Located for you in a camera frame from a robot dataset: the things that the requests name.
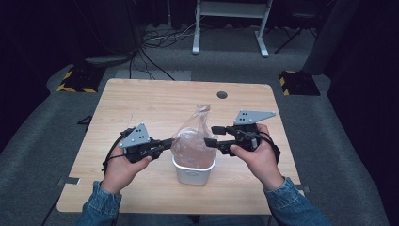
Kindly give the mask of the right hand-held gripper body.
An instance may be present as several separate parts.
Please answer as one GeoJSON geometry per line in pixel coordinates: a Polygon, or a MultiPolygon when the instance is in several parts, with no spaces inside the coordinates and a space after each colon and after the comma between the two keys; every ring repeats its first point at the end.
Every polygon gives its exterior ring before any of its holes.
{"type": "Polygon", "coordinates": [[[237,145],[247,151],[255,151],[262,139],[257,122],[275,116],[275,111],[240,110],[232,126],[232,135],[235,137],[237,145]]]}

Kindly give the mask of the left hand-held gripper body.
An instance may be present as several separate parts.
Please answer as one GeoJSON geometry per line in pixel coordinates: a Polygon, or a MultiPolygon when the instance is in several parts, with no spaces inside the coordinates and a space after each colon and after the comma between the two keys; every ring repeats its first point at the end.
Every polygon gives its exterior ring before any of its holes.
{"type": "Polygon", "coordinates": [[[160,140],[149,136],[145,124],[142,122],[134,128],[128,128],[122,133],[124,140],[120,144],[123,154],[131,163],[136,163],[143,158],[152,157],[152,148],[161,146],[160,140]]]}

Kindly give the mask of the clear pink plastic bag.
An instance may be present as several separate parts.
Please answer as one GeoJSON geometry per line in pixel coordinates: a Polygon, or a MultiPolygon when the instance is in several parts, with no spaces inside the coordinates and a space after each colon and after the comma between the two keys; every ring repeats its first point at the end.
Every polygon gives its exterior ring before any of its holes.
{"type": "Polygon", "coordinates": [[[178,165],[207,169],[213,164],[216,148],[207,147],[204,142],[206,138],[215,138],[207,124],[210,110],[209,105],[198,105],[173,136],[171,151],[178,165]]]}

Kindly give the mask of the white plastic bin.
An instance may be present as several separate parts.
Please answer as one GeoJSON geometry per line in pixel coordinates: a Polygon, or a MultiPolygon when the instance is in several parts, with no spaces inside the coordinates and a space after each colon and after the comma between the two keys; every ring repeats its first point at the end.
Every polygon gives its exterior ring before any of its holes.
{"type": "Polygon", "coordinates": [[[176,169],[177,179],[182,184],[203,186],[208,182],[211,171],[216,164],[216,158],[208,168],[189,168],[177,163],[175,157],[172,157],[172,163],[176,169]]]}

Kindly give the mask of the person's left hand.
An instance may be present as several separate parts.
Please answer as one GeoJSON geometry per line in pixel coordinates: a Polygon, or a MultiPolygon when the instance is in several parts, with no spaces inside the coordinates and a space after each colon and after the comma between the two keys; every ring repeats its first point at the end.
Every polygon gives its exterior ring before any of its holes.
{"type": "Polygon", "coordinates": [[[147,156],[132,164],[123,155],[123,150],[116,147],[111,153],[111,159],[108,161],[107,170],[101,182],[101,188],[111,194],[120,194],[151,161],[152,158],[147,156]]]}

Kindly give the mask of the person's right hand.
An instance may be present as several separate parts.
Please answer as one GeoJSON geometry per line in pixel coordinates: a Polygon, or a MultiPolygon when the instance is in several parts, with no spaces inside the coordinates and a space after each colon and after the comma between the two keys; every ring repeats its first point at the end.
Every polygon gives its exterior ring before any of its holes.
{"type": "Polygon", "coordinates": [[[258,178],[266,191],[279,188],[284,178],[281,175],[272,146],[265,140],[254,152],[248,152],[237,145],[231,145],[230,150],[246,162],[250,171],[258,178]]]}

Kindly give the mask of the yellow black striped stand base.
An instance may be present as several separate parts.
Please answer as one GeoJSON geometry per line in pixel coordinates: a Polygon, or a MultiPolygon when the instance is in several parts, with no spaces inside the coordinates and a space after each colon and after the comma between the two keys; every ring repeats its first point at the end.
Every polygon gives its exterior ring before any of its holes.
{"type": "Polygon", "coordinates": [[[307,95],[319,96],[320,91],[317,88],[311,75],[302,71],[282,71],[279,73],[279,82],[282,92],[285,96],[289,95],[307,95]]]}
{"type": "Polygon", "coordinates": [[[71,67],[64,75],[57,91],[96,93],[104,77],[105,68],[71,67]]]}

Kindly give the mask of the black tripod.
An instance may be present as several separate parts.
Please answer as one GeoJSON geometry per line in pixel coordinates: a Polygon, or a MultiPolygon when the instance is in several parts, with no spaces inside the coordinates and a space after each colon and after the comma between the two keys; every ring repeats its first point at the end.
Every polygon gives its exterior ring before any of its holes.
{"type": "MultiPolygon", "coordinates": [[[[275,54],[278,54],[294,38],[300,36],[305,31],[305,28],[291,29],[288,27],[283,27],[282,30],[287,35],[288,39],[275,51],[275,54]]],[[[308,31],[315,39],[317,38],[318,32],[316,28],[308,28],[308,31]]]]}

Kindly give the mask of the grey padded pillar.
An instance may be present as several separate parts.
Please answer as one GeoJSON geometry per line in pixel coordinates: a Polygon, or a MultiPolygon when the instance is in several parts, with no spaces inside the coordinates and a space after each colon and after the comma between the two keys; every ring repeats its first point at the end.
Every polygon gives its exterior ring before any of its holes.
{"type": "Polygon", "coordinates": [[[349,26],[360,0],[337,0],[318,34],[301,71],[308,75],[324,72],[349,26]]]}

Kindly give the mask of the black bracket under table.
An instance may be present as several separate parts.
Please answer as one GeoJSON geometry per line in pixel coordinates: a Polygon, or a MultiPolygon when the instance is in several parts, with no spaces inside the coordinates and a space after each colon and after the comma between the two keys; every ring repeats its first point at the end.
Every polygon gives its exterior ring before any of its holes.
{"type": "Polygon", "coordinates": [[[87,117],[83,118],[82,120],[80,120],[78,122],[78,124],[79,125],[85,125],[86,126],[85,131],[87,131],[88,128],[89,128],[89,125],[91,123],[91,120],[92,120],[92,117],[91,116],[87,116],[87,117]]]}

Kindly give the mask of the white desk frame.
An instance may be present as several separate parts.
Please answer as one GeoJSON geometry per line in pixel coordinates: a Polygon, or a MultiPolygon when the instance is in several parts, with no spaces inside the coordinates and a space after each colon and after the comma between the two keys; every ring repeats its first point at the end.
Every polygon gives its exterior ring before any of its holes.
{"type": "Polygon", "coordinates": [[[274,0],[265,0],[264,3],[232,3],[232,2],[211,2],[209,0],[197,0],[195,10],[195,33],[193,39],[192,53],[197,55],[200,52],[200,19],[205,16],[233,17],[261,19],[260,29],[255,31],[255,38],[258,43],[262,57],[269,57],[268,50],[263,40],[263,33],[272,8],[274,0]]]}

